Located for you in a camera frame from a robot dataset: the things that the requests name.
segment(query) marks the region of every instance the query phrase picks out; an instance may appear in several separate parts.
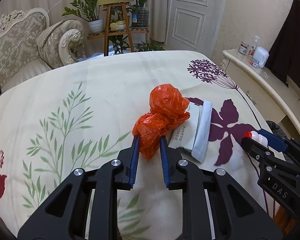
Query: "sofa armrest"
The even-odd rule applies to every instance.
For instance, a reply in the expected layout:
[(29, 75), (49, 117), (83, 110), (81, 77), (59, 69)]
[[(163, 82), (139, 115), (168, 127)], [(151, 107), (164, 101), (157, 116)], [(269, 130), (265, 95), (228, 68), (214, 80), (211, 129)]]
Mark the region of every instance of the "sofa armrest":
[(37, 38), (41, 59), (50, 68), (77, 62), (76, 50), (83, 50), (84, 28), (81, 22), (70, 19), (54, 24)]

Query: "wooden plant stand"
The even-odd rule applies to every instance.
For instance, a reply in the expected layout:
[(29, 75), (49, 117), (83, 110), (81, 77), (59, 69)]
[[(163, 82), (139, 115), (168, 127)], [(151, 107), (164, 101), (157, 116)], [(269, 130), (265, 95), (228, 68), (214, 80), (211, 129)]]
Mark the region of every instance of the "wooden plant stand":
[[(104, 56), (109, 55), (109, 36), (115, 36), (115, 35), (123, 35), (127, 34), (128, 35), (128, 41), (129, 41), (129, 46), (131, 49), (131, 52), (134, 52), (133, 48), (133, 42), (132, 42), (132, 37), (131, 33), (149, 33), (149, 29), (130, 29), (129, 28), (129, 20), (128, 20), (128, 15), (127, 15), (127, 10), (126, 10), (126, 5), (129, 5), (128, 2), (122, 2), (122, 3), (111, 3), (111, 4), (105, 4), (103, 7), (107, 9), (107, 14), (106, 14), (106, 29), (103, 33), (100, 34), (92, 34), (88, 36), (88, 40), (93, 40), (97, 38), (104, 37)], [(125, 31), (117, 31), (117, 32), (111, 32), (109, 31), (109, 23), (111, 20), (111, 15), (110, 15), (110, 10), (111, 7), (122, 7), (122, 13), (123, 13), (123, 19), (126, 25), (126, 30)]]

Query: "cream dresser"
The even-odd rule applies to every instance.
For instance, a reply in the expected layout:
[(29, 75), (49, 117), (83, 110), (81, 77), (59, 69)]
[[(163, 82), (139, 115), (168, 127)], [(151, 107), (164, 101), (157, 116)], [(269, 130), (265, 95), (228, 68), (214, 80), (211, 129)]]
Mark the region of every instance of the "cream dresser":
[(224, 50), (221, 68), (246, 93), (265, 120), (280, 125), (288, 137), (300, 140), (300, 89), (287, 87), (268, 68), (254, 68), (237, 49)]

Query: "ornate sofa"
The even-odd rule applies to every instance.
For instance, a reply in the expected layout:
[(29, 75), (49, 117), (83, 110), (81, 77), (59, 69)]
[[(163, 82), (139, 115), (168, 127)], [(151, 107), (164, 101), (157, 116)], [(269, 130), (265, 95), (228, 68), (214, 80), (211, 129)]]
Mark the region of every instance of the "ornate sofa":
[(66, 19), (50, 26), (47, 12), (13, 11), (0, 19), (2, 92), (41, 73), (77, 62), (84, 54), (82, 23)]

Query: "bedspread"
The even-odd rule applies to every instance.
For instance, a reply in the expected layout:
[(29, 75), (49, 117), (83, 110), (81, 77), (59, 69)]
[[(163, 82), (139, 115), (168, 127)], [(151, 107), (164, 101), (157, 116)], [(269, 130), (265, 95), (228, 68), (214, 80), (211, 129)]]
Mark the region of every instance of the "bedspread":
[[(247, 130), (270, 130), (255, 106), (200, 53), (141, 52), (64, 66), (2, 94), (0, 217), (15, 236), (74, 168), (99, 168), (131, 146), (132, 127), (149, 111), (151, 90), (165, 83), (198, 103), (212, 102), (207, 155), (196, 164), (225, 169), (272, 216), (273, 199), (266, 194), (266, 205), (257, 185), (258, 162), (239, 144)], [(276, 156), (283, 159), (282, 153)], [(182, 194), (166, 189), (158, 153), (150, 161), (140, 155), (134, 188), (119, 191), (118, 203), (125, 240), (173, 240), (181, 234)]]

